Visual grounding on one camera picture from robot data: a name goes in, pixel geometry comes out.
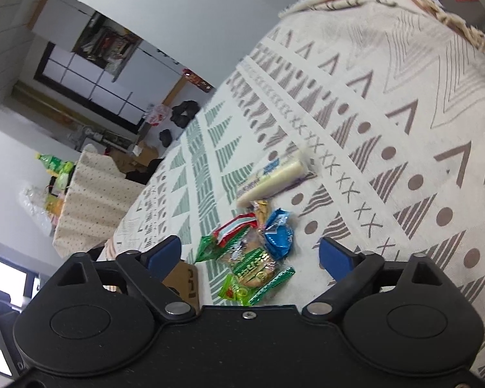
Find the white red plastic bag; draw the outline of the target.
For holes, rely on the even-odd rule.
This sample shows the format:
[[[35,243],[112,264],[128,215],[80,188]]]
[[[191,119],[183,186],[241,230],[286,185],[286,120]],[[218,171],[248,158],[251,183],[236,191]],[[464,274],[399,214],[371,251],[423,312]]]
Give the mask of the white red plastic bag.
[[[144,121],[151,126],[158,126],[171,115],[171,108],[165,104],[150,104]]]

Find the brown cardboard box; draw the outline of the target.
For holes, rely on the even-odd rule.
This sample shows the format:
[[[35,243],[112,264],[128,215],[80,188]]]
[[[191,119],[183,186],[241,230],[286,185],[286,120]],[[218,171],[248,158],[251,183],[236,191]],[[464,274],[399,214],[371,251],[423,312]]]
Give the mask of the brown cardboard box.
[[[196,312],[199,311],[199,276],[195,265],[180,260],[163,280],[163,284],[177,293]]]

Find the green cracker snack packet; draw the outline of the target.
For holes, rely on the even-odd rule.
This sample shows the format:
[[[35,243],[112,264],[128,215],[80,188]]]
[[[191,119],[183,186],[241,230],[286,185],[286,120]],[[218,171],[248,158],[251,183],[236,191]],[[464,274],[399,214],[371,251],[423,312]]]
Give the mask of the green cracker snack packet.
[[[218,296],[243,306],[255,306],[286,283],[294,274],[266,248],[240,241],[229,248],[219,261],[229,268]]]

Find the blue foil snack packet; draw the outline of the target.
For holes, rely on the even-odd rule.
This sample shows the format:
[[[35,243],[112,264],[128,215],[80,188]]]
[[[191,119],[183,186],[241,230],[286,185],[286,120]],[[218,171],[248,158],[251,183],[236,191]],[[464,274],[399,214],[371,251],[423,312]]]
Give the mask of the blue foil snack packet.
[[[293,229],[288,224],[290,213],[275,209],[264,225],[264,243],[275,260],[287,257],[293,247]]]

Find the dark green foil snack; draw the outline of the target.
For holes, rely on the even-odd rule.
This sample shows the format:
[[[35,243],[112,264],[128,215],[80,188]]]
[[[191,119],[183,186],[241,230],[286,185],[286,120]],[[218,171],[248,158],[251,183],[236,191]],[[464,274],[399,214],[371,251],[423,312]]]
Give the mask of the dark green foil snack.
[[[195,263],[217,260],[226,250],[226,243],[214,235],[202,236],[196,252]]]

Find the patterned cream bed blanket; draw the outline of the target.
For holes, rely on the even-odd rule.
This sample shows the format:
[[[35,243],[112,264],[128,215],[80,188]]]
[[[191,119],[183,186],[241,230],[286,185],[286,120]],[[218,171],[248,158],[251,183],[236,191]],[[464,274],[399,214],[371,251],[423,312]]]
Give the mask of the patterned cream bed blanket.
[[[303,306],[334,280],[322,237],[388,260],[421,252],[485,329],[485,35],[430,0],[300,0],[166,152],[107,242],[108,259],[178,236],[187,258],[238,215],[238,188],[283,157],[315,174],[278,194]],[[473,365],[485,379],[485,339]]]

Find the red white striped snack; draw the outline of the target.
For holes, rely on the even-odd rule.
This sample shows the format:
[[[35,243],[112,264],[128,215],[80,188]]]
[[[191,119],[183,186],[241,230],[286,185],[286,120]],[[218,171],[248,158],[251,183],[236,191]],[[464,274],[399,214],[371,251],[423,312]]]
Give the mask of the red white striped snack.
[[[221,227],[216,229],[212,236],[219,247],[224,247],[239,231],[251,227],[256,229],[258,221],[254,213],[237,215],[232,220],[227,221]]]

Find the green soda bottle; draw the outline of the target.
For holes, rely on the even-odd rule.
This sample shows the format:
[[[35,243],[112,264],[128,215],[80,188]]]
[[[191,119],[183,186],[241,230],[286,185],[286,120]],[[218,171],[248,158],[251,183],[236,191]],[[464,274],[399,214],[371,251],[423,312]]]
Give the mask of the green soda bottle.
[[[61,160],[61,158],[49,154],[37,153],[36,159],[43,164],[49,174],[55,177],[58,177],[61,173],[70,173],[74,167],[73,162]]]

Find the white long snack packet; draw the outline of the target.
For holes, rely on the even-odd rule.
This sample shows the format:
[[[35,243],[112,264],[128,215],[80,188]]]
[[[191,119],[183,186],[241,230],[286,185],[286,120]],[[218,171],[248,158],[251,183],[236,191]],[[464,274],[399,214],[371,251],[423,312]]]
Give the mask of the white long snack packet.
[[[246,209],[254,201],[268,200],[303,180],[316,176],[314,166],[301,153],[277,157],[250,175],[235,193],[235,205]]]

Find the dotted cream tablecloth table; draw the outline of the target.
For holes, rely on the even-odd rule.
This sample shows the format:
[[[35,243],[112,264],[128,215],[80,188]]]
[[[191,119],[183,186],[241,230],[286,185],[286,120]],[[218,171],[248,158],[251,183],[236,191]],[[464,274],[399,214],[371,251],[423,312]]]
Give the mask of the dotted cream tablecloth table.
[[[70,179],[53,247],[62,258],[111,238],[144,185],[125,178],[110,157],[87,145]]]

